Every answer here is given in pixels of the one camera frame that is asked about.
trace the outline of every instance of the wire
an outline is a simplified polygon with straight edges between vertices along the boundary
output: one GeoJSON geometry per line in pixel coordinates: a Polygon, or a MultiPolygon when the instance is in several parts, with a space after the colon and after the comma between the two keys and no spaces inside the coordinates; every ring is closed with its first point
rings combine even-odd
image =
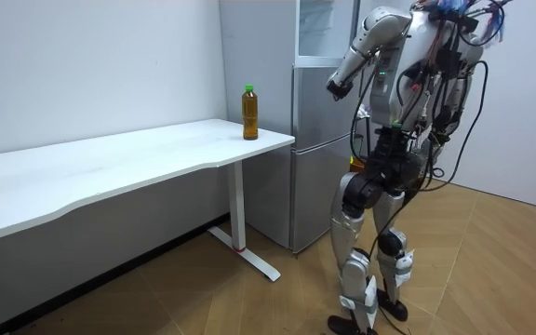
{"type": "Polygon", "coordinates": [[[394,214],[392,214],[392,216],[390,217],[390,219],[388,219],[388,222],[386,224],[384,224],[384,226],[381,228],[381,230],[378,232],[378,234],[376,235],[376,238],[373,239],[373,243],[371,244],[371,248],[369,249],[369,257],[368,259],[371,261],[371,255],[373,255],[373,250],[376,248],[376,243],[378,242],[378,238],[380,238],[380,236],[382,236],[383,234],[383,231],[386,230],[386,228],[388,228],[388,226],[390,225],[390,223],[392,222],[392,220],[395,219],[396,215],[398,215],[398,213],[400,213],[400,211],[406,206],[407,204],[402,204],[402,206],[396,210],[396,212],[394,214]]]}
{"type": "Polygon", "coordinates": [[[405,102],[402,100],[402,96],[400,95],[400,79],[402,79],[405,74],[409,72],[409,69],[405,69],[405,71],[401,72],[398,76],[398,79],[396,79],[396,97],[398,98],[398,102],[400,102],[400,106],[404,106],[405,102]]]}
{"type": "Polygon", "coordinates": [[[371,115],[365,119],[365,131],[366,131],[366,140],[367,140],[367,145],[368,145],[368,157],[369,157],[369,154],[371,153],[371,115]]]}
{"type": "Polygon", "coordinates": [[[427,54],[428,54],[427,64],[430,66],[434,64],[434,61],[435,61],[434,51],[437,50],[439,37],[441,36],[442,30],[444,29],[444,24],[445,24],[444,21],[441,20],[439,24],[437,25],[437,33],[435,33],[434,42],[432,42],[432,45],[429,46],[429,50],[427,51],[427,54]]]}
{"type": "MultiPolygon", "coordinates": [[[[417,103],[419,102],[419,100],[421,99],[421,96],[423,94],[423,89],[424,89],[424,85],[421,86],[421,90],[419,91],[419,95],[417,96],[417,98],[415,99],[415,101],[412,103],[412,105],[410,106],[409,110],[407,111],[407,113],[404,115],[402,121],[401,121],[401,127],[400,129],[396,132],[393,133],[393,138],[392,138],[392,143],[395,142],[395,139],[396,139],[396,136],[398,136],[398,132],[401,132],[402,131],[402,125],[404,124],[404,122],[407,120],[407,115],[409,115],[412,110],[415,108],[415,106],[417,105],[417,103]]],[[[388,150],[388,153],[386,154],[385,156],[385,159],[383,161],[383,163],[381,164],[381,166],[385,166],[387,163],[388,163],[388,159],[390,158],[390,156],[392,155],[392,152],[394,151],[394,148],[395,146],[394,145],[390,145],[390,150],[388,150]]],[[[373,177],[371,179],[369,179],[368,181],[366,181],[363,186],[361,187],[361,189],[359,190],[359,193],[362,193],[363,190],[365,190],[365,188],[368,186],[368,184],[370,182],[372,182],[376,177],[373,177]]]]}
{"type": "Polygon", "coordinates": [[[493,33],[487,40],[485,40],[485,42],[482,42],[482,43],[471,43],[469,41],[466,40],[466,38],[464,38],[464,35],[461,33],[461,29],[458,30],[458,36],[462,39],[462,41],[464,43],[466,43],[467,45],[471,46],[471,47],[483,47],[484,45],[486,45],[487,43],[491,42],[491,40],[493,38],[495,38],[495,36],[502,30],[502,27],[503,27],[503,23],[506,21],[506,13],[505,11],[503,10],[503,5],[500,5],[497,1],[495,0],[490,0],[490,2],[495,5],[499,10],[500,12],[502,13],[502,21],[500,22],[500,26],[498,26],[498,29],[496,29],[495,33],[493,33]]]}
{"type": "Polygon", "coordinates": [[[353,153],[353,157],[361,162],[363,165],[366,164],[366,162],[361,158],[359,154],[357,154],[355,150],[355,126],[357,122],[357,114],[359,113],[359,108],[361,108],[361,102],[363,102],[363,99],[365,98],[365,95],[368,93],[369,85],[371,85],[371,81],[373,80],[373,77],[376,75],[376,69],[378,68],[378,63],[376,62],[375,66],[373,67],[373,71],[371,72],[371,75],[369,76],[368,82],[366,83],[365,87],[363,87],[363,92],[361,92],[361,95],[359,96],[359,101],[357,102],[357,105],[355,107],[355,114],[353,115],[353,121],[351,122],[351,134],[349,138],[351,139],[351,152],[353,153]]]}
{"type": "MultiPolygon", "coordinates": [[[[487,87],[488,87],[489,65],[484,60],[480,60],[480,61],[476,62],[475,64],[471,65],[469,67],[469,71],[470,71],[470,69],[475,68],[478,64],[483,64],[483,66],[485,67],[485,77],[483,78],[483,87],[481,89],[481,102],[479,103],[479,111],[477,112],[475,120],[473,121],[473,124],[469,128],[469,131],[466,133],[466,137],[464,138],[464,141],[462,142],[462,147],[461,147],[460,152],[458,153],[458,159],[456,160],[456,165],[454,166],[454,171],[452,171],[452,175],[450,176],[448,181],[445,181],[443,184],[441,184],[439,186],[436,186],[436,187],[434,187],[432,189],[422,190],[422,192],[432,192],[432,191],[435,191],[435,190],[439,190],[442,187],[444,187],[444,186],[448,185],[449,183],[451,183],[454,180],[454,177],[456,177],[456,172],[458,172],[458,167],[461,164],[462,153],[464,152],[464,147],[466,146],[466,143],[469,141],[469,137],[471,136],[471,132],[473,132],[473,128],[475,128],[476,122],[479,120],[479,116],[481,116],[481,112],[483,112],[483,104],[485,102],[485,92],[487,91],[487,87]]],[[[464,94],[461,97],[461,100],[462,100],[461,105],[464,103],[465,97],[466,97],[466,94],[464,94]]]]}
{"type": "Polygon", "coordinates": [[[447,84],[448,84],[448,80],[446,80],[446,78],[444,76],[444,78],[442,79],[442,83],[440,84],[439,88],[437,89],[437,93],[435,94],[434,106],[432,107],[432,120],[436,119],[437,105],[439,103],[440,98],[442,97],[442,92],[443,92],[443,89],[444,89],[444,85],[447,85],[447,84]]]}
{"type": "Polygon", "coordinates": [[[363,78],[365,77],[365,68],[361,69],[361,78],[359,79],[359,98],[361,98],[361,92],[363,91],[363,78]]]}
{"type": "Polygon", "coordinates": [[[432,170],[432,175],[434,175],[434,177],[436,178],[444,178],[446,172],[441,167],[434,167],[434,169],[432,170]]]}
{"type": "Polygon", "coordinates": [[[405,125],[405,121],[407,121],[407,119],[409,118],[410,113],[417,106],[417,103],[419,103],[419,101],[421,100],[421,97],[422,97],[424,91],[425,91],[425,85],[421,84],[421,88],[419,89],[419,94],[417,95],[417,98],[415,98],[415,101],[412,103],[412,105],[410,105],[409,110],[404,115],[402,115],[402,119],[400,120],[401,128],[402,128],[402,126],[405,125]]]}
{"type": "Polygon", "coordinates": [[[427,156],[427,163],[425,164],[425,172],[429,173],[429,177],[427,178],[427,184],[425,187],[423,187],[423,183],[419,186],[419,190],[417,193],[422,190],[423,188],[428,188],[429,185],[432,183],[433,179],[433,170],[434,170],[434,144],[429,142],[429,153],[427,156]]]}
{"type": "MultiPolygon", "coordinates": [[[[391,140],[391,143],[394,143],[396,141],[396,136],[398,136],[398,132],[400,131],[394,131],[392,133],[392,140],[391,140]]],[[[388,150],[388,153],[386,153],[386,156],[384,157],[384,160],[383,160],[383,163],[379,164],[380,167],[382,166],[385,166],[387,163],[388,163],[388,159],[390,159],[390,156],[392,155],[392,152],[394,151],[394,148],[395,146],[393,144],[390,145],[390,149],[388,150]]],[[[378,178],[378,176],[380,176],[382,172],[379,171],[378,173],[374,174],[372,178],[370,178],[369,180],[365,181],[363,183],[363,186],[361,186],[361,189],[359,189],[359,194],[362,194],[363,193],[363,190],[365,190],[366,187],[368,187],[368,185],[373,181],[375,180],[376,178],[378,178]]]]}
{"type": "Polygon", "coordinates": [[[388,323],[390,324],[390,326],[392,326],[392,328],[394,328],[396,330],[396,332],[398,332],[399,334],[401,335],[413,335],[411,332],[410,332],[410,328],[407,328],[407,330],[409,331],[409,334],[407,334],[406,332],[400,330],[400,328],[395,325],[392,320],[390,320],[390,318],[388,317],[388,315],[386,315],[386,313],[384,312],[384,310],[382,309],[381,306],[378,306],[378,308],[380,308],[380,312],[382,312],[382,315],[383,317],[386,319],[386,321],[388,321],[388,323]]]}

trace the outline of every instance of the black cable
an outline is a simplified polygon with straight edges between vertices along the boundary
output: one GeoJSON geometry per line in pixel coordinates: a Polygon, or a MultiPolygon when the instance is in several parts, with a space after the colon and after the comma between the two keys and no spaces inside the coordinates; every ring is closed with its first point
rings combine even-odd
{"type": "Polygon", "coordinates": [[[434,169],[432,170],[432,174],[436,178],[444,178],[444,176],[446,175],[446,172],[441,167],[434,167],[434,169]]]}
{"type": "Polygon", "coordinates": [[[448,81],[445,78],[442,78],[442,83],[440,84],[440,87],[437,89],[437,93],[435,94],[435,99],[434,99],[434,106],[432,107],[432,122],[436,119],[437,105],[439,103],[440,98],[442,98],[444,85],[447,85],[447,84],[448,84],[448,81]]]}
{"type": "Polygon", "coordinates": [[[371,153],[371,114],[369,115],[369,117],[367,117],[365,119],[365,131],[366,131],[366,136],[367,136],[367,145],[368,145],[368,157],[369,157],[369,154],[371,153]]]}
{"type": "Polygon", "coordinates": [[[425,164],[425,172],[429,173],[429,177],[427,177],[427,184],[425,184],[425,187],[422,187],[422,185],[419,187],[419,192],[423,188],[428,188],[429,185],[432,183],[433,177],[433,170],[434,170],[434,144],[429,141],[429,153],[427,155],[427,163],[425,164]]]}
{"type": "MultiPolygon", "coordinates": [[[[361,70],[361,78],[359,79],[359,98],[361,98],[361,92],[363,91],[363,80],[365,78],[365,69],[361,70]]],[[[366,145],[368,146],[368,157],[369,157],[369,154],[371,152],[371,136],[370,136],[370,133],[371,133],[371,117],[368,117],[365,119],[365,131],[366,131],[366,134],[367,134],[367,143],[366,145]]]]}
{"type": "Polygon", "coordinates": [[[487,91],[488,76],[489,76],[489,66],[488,66],[488,64],[484,60],[480,60],[480,61],[476,62],[475,64],[471,65],[470,69],[468,71],[470,71],[471,69],[475,68],[478,64],[483,64],[483,66],[485,67],[485,76],[483,78],[483,87],[481,89],[481,102],[479,103],[479,111],[477,112],[475,120],[473,121],[473,124],[469,128],[469,131],[466,133],[466,137],[464,138],[464,141],[462,142],[462,147],[461,147],[461,150],[460,150],[460,152],[458,154],[458,159],[456,160],[456,165],[454,166],[454,171],[452,171],[452,175],[450,176],[448,181],[445,181],[443,184],[441,184],[439,186],[436,186],[436,187],[434,187],[432,189],[422,190],[423,192],[432,192],[432,191],[435,191],[435,190],[439,190],[442,187],[444,187],[444,186],[448,185],[449,183],[451,183],[454,180],[454,177],[456,177],[456,172],[458,172],[458,167],[461,164],[462,153],[464,152],[464,148],[466,146],[466,143],[469,141],[469,137],[471,136],[471,132],[473,132],[473,128],[475,128],[476,122],[479,120],[479,116],[481,116],[481,112],[483,111],[483,103],[485,102],[485,92],[487,91]]]}
{"type": "Polygon", "coordinates": [[[378,234],[376,235],[376,238],[373,239],[373,243],[371,244],[371,248],[369,249],[369,257],[368,259],[371,261],[371,255],[373,255],[373,249],[376,248],[376,243],[378,242],[378,238],[380,238],[380,236],[382,236],[383,234],[383,231],[386,230],[386,228],[388,228],[388,226],[390,225],[390,223],[392,222],[392,220],[395,219],[396,215],[398,215],[398,213],[400,213],[400,211],[406,206],[407,204],[402,204],[402,206],[394,213],[392,214],[392,216],[390,217],[390,219],[388,219],[388,222],[386,224],[384,224],[384,226],[382,227],[382,229],[378,232],[378,234]]]}
{"type": "Polygon", "coordinates": [[[365,95],[368,93],[369,85],[371,85],[371,81],[373,80],[373,77],[376,75],[376,69],[378,68],[378,64],[376,63],[373,71],[371,72],[371,75],[369,76],[368,82],[366,83],[365,87],[363,87],[363,92],[361,92],[361,95],[359,96],[359,101],[357,102],[357,105],[355,107],[355,114],[353,115],[353,121],[351,122],[351,152],[353,153],[353,157],[361,162],[363,165],[366,164],[366,162],[361,158],[359,154],[357,154],[355,150],[355,126],[356,126],[356,119],[357,114],[359,113],[359,108],[361,108],[361,102],[363,102],[363,99],[365,98],[365,95]]]}
{"type": "Polygon", "coordinates": [[[503,10],[503,6],[500,5],[497,1],[495,0],[490,0],[490,2],[495,5],[499,10],[500,12],[502,13],[502,21],[500,22],[500,26],[498,27],[498,29],[495,31],[495,33],[493,33],[485,42],[482,42],[482,43],[471,43],[469,41],[466,40],[466,38],[464,38],[464,35],[462,35],[462,32],[461,32],[461,29],[458,30],[458,35],[459,37],[462,39],[462,41],[464,43],[466,43],[467,45],[471,46],[471,47],[483,47],[484,45],[486,45],[487,43],[489,43],[499,32],[500,30],[502,29],[503,27],[503,23],[506,21],[506,13],[505,11],[503,10]]]}
{"type": "MultiPolygon", "coordinates": [[[[446,181],[444,184],[440,185],[440,186],[436,186],[432,189],[420,189],[418,190],[418,192],[432,192],[432,191],[435,191],[435,190],[439,190],[441,189],[442,187],[448,185],[449,183],[452,182],[452,180],[454,179],[454,177],[456,176],[456,172],[458,171],[458,166],[459,164],[461,163],[461,158],[462,158],[462,153],[464,152],[464,147],[466,146],[466,143],[468,142],[469,140],[469,137],[471,136],[471,132],[473,131],[473,128],[475,127],[476,125],[476,122],[478,121],[479,119],[479,116],[481,116],[481,112],[483,111],[483,103],[485,102],[485,92],[487,90],[487,84],[488,84],[488,76],[489,76],[489,66],[488,64],[484,61],[484,60],[480,60],[478,62],[476,62],[475,64],[471,65],[469,67],[469,69],[467,71],[470,71],[471,69],[475,68],[478,64],[483,64],[485,66],[485,77],[483,79],[483,87],[482,87],[482,90],[481,90],[481,102],[479,104],[479,111],[477,112],[476,114],[476,117],[475,117],[475,120],[473,121],[473,124],[471,125],[471,127],[469,128],[469,131],[467,132],[466,134],[466,138],[464,139],[464,142],[462,143],[462,148],[461,148],[461,151],[459,153],[459,156],[458,156],[458,160],[456,161],[456,166],[454,167],[454,171],[452,172],[452,175],[450,176],[449,180],[446,181]]],[[[390,223],[392,222],[392,220],[398,215],[398,213],[400,213],[400,211],[407,205],[407,203],[404,203],[391,217],[390,219],[388,220],[388,222],[386,224],[384,224],[384,226],[381,228],[381,230],[378,232],[378,234],[376,235],[376,237],[373,239],[373,243],[371,244],[371,248],[369,249],[369,258],[371,258],[371,255],[373,254],[373,250],[375,249],[376,247],[376,243],[378,242],[378,239],[380,238],[380,236],[382,236],[383,232],[386,230],[386,228],[388,228],[388,226],[390,225],[390,223]]]]}
{"type": "Polygon", "coordinates": [[[400,120],[401,128],[402,128],[402,126],[405,125],[405,121],[407,121],[407,119],[409,118],[409,115],[412,113],[412,111],[415,109],[415,107],[417,107],[417,103],[419,103],[419,101],[421,100],[421,97],[423,96],[424,91],[425,91],[425,85],[421,84],[421,88],[419,89],[419,94],[417,95],[417,98],[415,99],[413,104],[410,105],[410,107],[407,110],[407,112],[404,115],[402,115],[402,119],[400,120]]]}
{"type": "Polygon", "coordinates": [[[464,77],[464,85],[463,85],[464,89],[462,90],[462,95],[461,95],[461,100],[460,100],[460,105],[459,105],[459,111],[457,113],[460,113],[461,115],[459,115],[459,118],[458,120],[456,120],[456,127],[454,128],[454,130],[452,130],[451,132],[447,132],[445,133],[444,135],[446,136],[450,136],[452,134],[454,134],[454,131],[456,131],[456,129],[458,129],[458,126],[461,124],[461,116],[462,116],[462,111],[464,109],[464,102],[466,101],[466,95],[468,93],[468,87],[469,87],[469,77],[468,76],[465,76],[464,77]]]}
{"type": "MultiPolygon", "coordinates": [[[[400,129],[398,129],[397,131],[394,131],[392,133],[392,140],[391,140],[391,143],[394,143],[396,141],[396,136],[398,136],[398,133],[400,132],[400,129]]],[[[380,164],[380,167],[382,166],[385,166],[387,163],[388,163],[388,159],[390,158],[390,156],[392,155],[392,152],[394,151],[394,148],[395,146],[394,145],[390,145],[390,149],[388,150],[388,153],[386,153],[386,156],[384,157],[384,160],[383,160],[383,163],[380,164]]],[[[379,173],[376,173],[373,175],[372,178],[370,178],[369,180],[365,181],[363,183],[363,186],[361,186],[361,188],[359,189],[359,194],[362,194],[363,193],[363,190],[365,190],[366,187],[368,187],[368,185],[376,178],[378,178],[380,176],[380,173],[382,173],[381,171],[379,173]]]]}
{"type": "Polygon", "coordinates": [[[396,332],[398,332],[398,333],[401,334],[401,335],[412,335],[412,333],[410,332],[410,329],[409,329],[409,328],[407,328],[407,330],[409,331],[409,334],[407,334],[406,332],[400,330],[400,328],[399,328],[397,325],[395,325],[395,324],[392,322],[392,320],[390,320],[390,318],[388,317],[388,315],[386,315],[386,313],[383,311],[382,307],[381,307],[381,306],[378,306],[378,308],[380,308],[380,312],[382,312],[383,317],[386,319],[386,321],[388,321],[388,323],[390,324],[390,326],[392,326],[392,328],[393,328],[394,330],[396,330],[396,332]]]}
{"type": "Polygon", "coordinates": [[[405,102],[402,100],[402,96],[400,95],[400,80],[409,72],[409,70],[410,68],[405,69],[405,71],[401,72],[396,79],[396,97],[398,98],[398,102],[400,102],[400,106],[405,105],[405,102]]]}
{"type": "Polygon", "coordinates": [[[446,104],[446,100],[448,99],[448,86],[450,86],[450,79],[447,77],[444,82],[445,82],[445,85],[444,85],[444,90],[443,90],[443,93],[442,93],[442,101],[441,101],[442,103],[439,106],[440,113],[443,111],[444,104],[446,104]]]}

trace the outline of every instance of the white desk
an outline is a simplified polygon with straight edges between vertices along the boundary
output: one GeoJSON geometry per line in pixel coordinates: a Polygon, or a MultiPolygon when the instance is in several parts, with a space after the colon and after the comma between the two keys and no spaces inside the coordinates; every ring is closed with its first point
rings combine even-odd
{"type": "Polygon", "coordinates": [[[273,281],[280,273],[246,249],[241,160],[293,137],[205,120],[0,154],[0,237],[43,224],[108,197],[196,171],[228,165],[232,238],[209,231],[273,281]]]}

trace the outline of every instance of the robot leg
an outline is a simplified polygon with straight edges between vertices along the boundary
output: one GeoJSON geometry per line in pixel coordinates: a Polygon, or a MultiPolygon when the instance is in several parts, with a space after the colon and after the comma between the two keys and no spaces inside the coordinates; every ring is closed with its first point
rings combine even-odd
{"type": "Polygon", "coordinates": [[[405,195],[382,194],[373,208],[376,229],[382,234],[378,238],[378,262],[382,272],[385,291],[378,291],[380,306],[399,321],[407,321],[409,312],[399,300],[400,286],[409,281],[413,264],[413,251],[407,250],[407,237],[394,228],[395,219],[386,223],[401,208],[405,195]]]}
{"type": "MultiPolygon", "coordinates": [[[[355,174],[347,174],[342,178],[341,190],[355,174]]],[[[355,248],[355,242],[361,231],[365,216],[352,218],[340,210],[341,194],[335,196],[332,207],[331,240],[336,261],[339,267],[342,295],[342,307],[351,313],[351,320],[339,316],[328,319],[328,327],[339,335],[377,335],[373,330],[378,312],[377,284],[375,276],[369,269],[368,253],[355,248]]]]}

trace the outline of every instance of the freezer door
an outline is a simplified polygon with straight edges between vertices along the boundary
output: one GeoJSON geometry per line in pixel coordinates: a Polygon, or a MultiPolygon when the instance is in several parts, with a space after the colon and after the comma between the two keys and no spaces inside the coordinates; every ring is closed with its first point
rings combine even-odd
{"type": "Polygon", "coordinates": [[[291,245],[297,253],[330,228],[332,197],[349,170],[349,138],[292,156],[291,245]]]}
{"type": "Polygon", "coordinates": [[[326,83],[334,67],[295,68],[293,74],[293,136],[296,151],[336,140],[349,133],[357,104],[357,88],[334,101],[326,83]]]}

